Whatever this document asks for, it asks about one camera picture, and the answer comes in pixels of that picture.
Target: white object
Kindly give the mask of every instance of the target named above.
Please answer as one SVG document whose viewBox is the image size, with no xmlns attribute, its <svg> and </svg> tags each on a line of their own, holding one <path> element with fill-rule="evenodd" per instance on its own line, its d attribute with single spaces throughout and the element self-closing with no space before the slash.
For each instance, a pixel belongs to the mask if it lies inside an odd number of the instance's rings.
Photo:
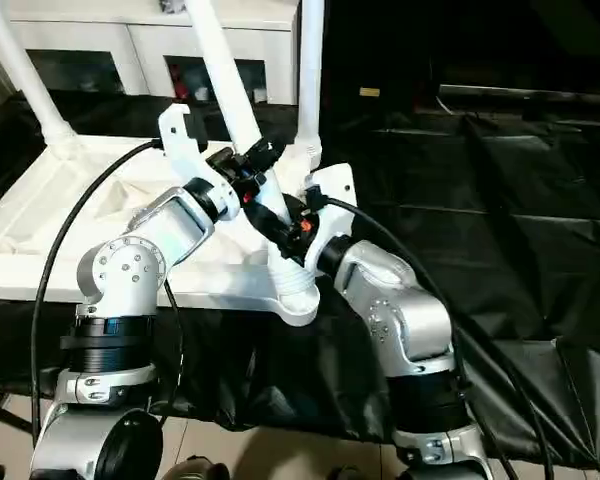
<svg viewBox="0 0 600 480">
<path fill-rule="evenodd" d="M 1 7 L 0 59 L 8 68 L 12 81 L 24 91 L 31 109 L 42 126 L 42 134 L 47 145 L 61 143 L 67 137 L 72 137 L 73 130 L 60 116 L 29 56 L 18 44 Z"/>
<path fill-rule="evenodd" d="M 176 103 L 158 118 L 164 152 L 182 185 L 186 185 L 192 178 L 200 178 L 213 185 L 214 188 L 207 195 L 216 211 L 225 212 L 220 219 L 233 220 L 241 209 L 238 195 L 224 177 L 202 159 L 195 138 L 189 138 L 184 123 L 184 115 L 188 113 L 190 110 L 187 105 Z"/>
<path fill-rule="evenodd" d="M 311 158 L 311 169 L 320 165 L 320 84 L 325 0 L 303 0 L 300 43 L 300 93 L 296 144 Z"/>
</svg>

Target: white plastic part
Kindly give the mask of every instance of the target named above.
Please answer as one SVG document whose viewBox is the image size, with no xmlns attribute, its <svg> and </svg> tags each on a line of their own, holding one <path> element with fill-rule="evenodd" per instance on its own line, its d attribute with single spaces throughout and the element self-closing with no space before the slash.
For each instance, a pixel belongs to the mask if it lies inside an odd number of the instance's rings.
<svg viewBox="0 0 600 480">
<path fill-rule="evenodd" d="M 303 0 L 298 134 L 295 143 L 304 147 L 311 157 L 311 169 L 320 165 L 322 156 L 319 128 L 323 32 L 324 0 Z"/>
<path fill-rule="evenodd" d="M 184 115 L 188 113 L 190 110 L 187 105 L 175 103 L 158 118 L 165 154 L 180 177 L 182 185 L 192 178 L 202 178 L 213 185 L 214 188 L 209 192 L 210 198 L 219 212 L 226 209 L 220 218 L 231 220 L 240 213 L 238 195 L 222 175 L 207 164 L 200 155 L 198 142 L 187 134 Z"/>
<path fill-rule="evenodd" d="M 319 186 L 324 195 L 356 205 L 353 172 L 346 163 L 323 168 L 313 173 L 307 179 L 307 187 L 314 185 Z M 326 205 L 318 212 L 318 217 L 320 218 L 318 233 L 316 233 L 304 259 L 305 268 L 312 272 L 317 271 L 318 258 L 332 238 L 351 235 L 351 224 L 354 215 L 335 205 Z"/>
<path fill-rule="evenodd" d="M 54 146 L 67 140 L 73 140 L 75 133 L 60 116 L 31 59 L 16 40 L 1 5 L 0 61 L 7 64 L 7 70 L 17 77 L 12 81 L 22 88 L 31 109 L 42 126 L 42 134 L 47 145 Z"/>
</svg>

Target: robotic arm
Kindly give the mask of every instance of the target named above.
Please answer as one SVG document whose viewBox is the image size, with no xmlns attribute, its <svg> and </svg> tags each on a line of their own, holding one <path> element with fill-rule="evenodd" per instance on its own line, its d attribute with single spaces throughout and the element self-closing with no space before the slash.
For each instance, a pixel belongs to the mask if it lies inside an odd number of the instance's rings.
<svg viewBox="0 0 600 480">
<path fill-rule="evenodd" d="M 183 152 L 164 144 L 165 153 L 180 158 Z M 333 278 L 366 322 L 389 385 L 394 442 L 411 467 L 406 478 L 492 480 L 457 385 L 446 309 L 404 260 L 349 237 L 350 212 L 316 202 L 322 192 L 355 202 L 350 168 L 311 175 L 306 201 L 313 208 L 287 198 L 286 223 L 256 200 L 281 154 L 273 142 L 261 139 L 245 155 L 226 148 L 208 162 L 192 147 L 186 165 L 191 180 L 166 191 L 120 237 L 80 261 L 86 301 L 76 309 L 71 335 L 62 339 L 70 366 L 59 376 L 31 478 L 154 478 L 162 435 L 146 410 L 157 381 L 149 357 L 157 291 L 171 268 L 213 234 L 217 221 L 243 209 L 283 258 Z"/>
</svg>

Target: black tablecloth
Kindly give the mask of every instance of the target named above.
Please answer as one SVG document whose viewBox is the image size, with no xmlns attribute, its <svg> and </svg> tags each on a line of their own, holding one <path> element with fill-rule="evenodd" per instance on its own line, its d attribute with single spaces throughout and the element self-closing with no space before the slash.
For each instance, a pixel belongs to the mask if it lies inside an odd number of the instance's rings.
<svg viewBox="0 0 600 480">
<path fill-rule="evenodd" d="M 156 135 L 170 103 L 55 98 L 79 133 L 124 136 Z M 215 107 L 197 111 L 209 138 L 227 139 Z M 293 108 L 263 106 L 257 117 L 264 132 L 293 138 Z M 351 164 L 360 206 L 415 246 L 454 307 L 519 367 L 557 462 L 600 468 L 600 127 L 439 116 L 331 127 L 323 164 Z M 12 99 L 0 110 L 0 196 L 41 149 L 26 103 Z M 354 235 L 390 248 L 358 223 Z M 172 413 L 233 430 L 270 425 L 389 442 L 386 384 L 365 326 L 328 282 L 319 286 L 320 311 L 305 328 L 272 314 L 187 310 L 185 374 Z M 29 390 L 31 311 L 28 302 L 0 301 L 0 390 Z M 46 394 L 73 313 L 72 305 L 45 305 Z M 177 365 L 175 332 L 161 310 L 155 359 L 166 379 Z M 460 343 L 470 394 L 505 450 L 538 460 L 506 376 L 472 338 Z"/>
</svg>

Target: silver robotic arm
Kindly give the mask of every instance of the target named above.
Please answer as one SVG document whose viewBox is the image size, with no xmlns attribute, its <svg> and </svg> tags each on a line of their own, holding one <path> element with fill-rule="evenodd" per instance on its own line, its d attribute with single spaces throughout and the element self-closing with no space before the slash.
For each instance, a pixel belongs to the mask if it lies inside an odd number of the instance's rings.
<svg viewBox="0 0 600 480">
<path fill-rule="evenodd" d="M 223 149 L 207 162 L 195 140 L 163 143 L 177 158 L 186 149 L 190 181 L 166 191 L 121 236 L 81 259 L 77 276 L 86 300 L 61 342 L 69 367 L 59 375 L 31 479 L 154 479 L 162 433 L 147 407 L 157 381 L 150 342 L 158 289 L 213 234 L 215 222 L 240 212 L 238 198 L 257 197 L 281 153 L 261 139 L 244 155 Z"/>
<path fill-rule="evenodd" d="M 492 480 L 458 389 L 451 322 L 411 267 L 376 245 L 346 250 L 334 286 L 366 322 L 387 377 L 399 457 L 414 479 Z"/>
</svg>

